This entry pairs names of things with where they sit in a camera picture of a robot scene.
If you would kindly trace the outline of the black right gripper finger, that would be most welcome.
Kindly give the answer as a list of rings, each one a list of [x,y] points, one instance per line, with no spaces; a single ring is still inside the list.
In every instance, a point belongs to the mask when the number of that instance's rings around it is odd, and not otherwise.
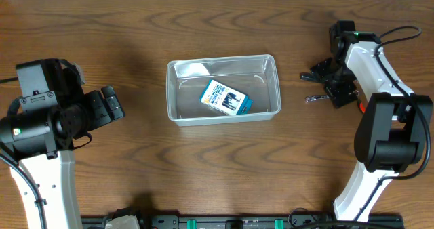
[[[354,87],[329,88],[328,95],[335,108],[343,107],[357,100],[357,93]]]
[[[330,75],[330,67],[332,64],[332,58],[327,58],[324,61],[312,66],[310,68],[310,74],[314,80],[327,80]]]

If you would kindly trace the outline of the black yellow screwdriver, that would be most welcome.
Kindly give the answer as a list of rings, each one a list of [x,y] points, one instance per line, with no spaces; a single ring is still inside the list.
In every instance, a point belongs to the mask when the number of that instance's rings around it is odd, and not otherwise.
[[[299,75],[300,79],[303,81],[313,82],[313,83],[323,83],[321,79],[318,79],[315,75],[308,73],[308,72],[302,72]]]

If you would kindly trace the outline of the silver ring wrench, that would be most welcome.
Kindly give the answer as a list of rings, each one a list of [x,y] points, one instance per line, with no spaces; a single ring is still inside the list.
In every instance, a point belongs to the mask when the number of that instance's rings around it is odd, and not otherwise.
[[[329,99],[330,97],[328,95],[315,95],[315,96],[307,96],[305,98],[305,102],[309,103],[309,102],[314,102],[314,101],[318,101],[318,100],[324,100],[324,99]]]

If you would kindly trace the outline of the blue white product box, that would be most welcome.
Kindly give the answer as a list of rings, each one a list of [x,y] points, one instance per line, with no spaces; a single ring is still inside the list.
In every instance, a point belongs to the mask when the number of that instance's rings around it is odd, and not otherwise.
[[[254,103],[248,95],[213,79],[206,85],[199,101],[231,116],[249,113]]]

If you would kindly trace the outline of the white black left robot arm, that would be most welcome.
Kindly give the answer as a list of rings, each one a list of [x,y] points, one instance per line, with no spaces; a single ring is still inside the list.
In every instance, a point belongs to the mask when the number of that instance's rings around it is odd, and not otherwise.
[[[82,228],[74,140],[125,116],[110,85],[84,93],[80,67],[65,59],[18,64],[22,91],[1,119],[9,165],[29,228]]]

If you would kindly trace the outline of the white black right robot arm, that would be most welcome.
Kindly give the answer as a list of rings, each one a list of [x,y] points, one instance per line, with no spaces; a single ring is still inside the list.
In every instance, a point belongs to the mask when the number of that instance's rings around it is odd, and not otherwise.
[[[387,45],[376,33],[362,32],[350,20],[329,29],[332,57],[300,74],[321,83],[335,108],[367,102],[354,138],[357,163],[343,192],[334,200],[334,218],[342,224],[368,221],[370,210],[393,180],[410,180],[427,167],[432,141],[433,101],[414,93],[384,55]]]

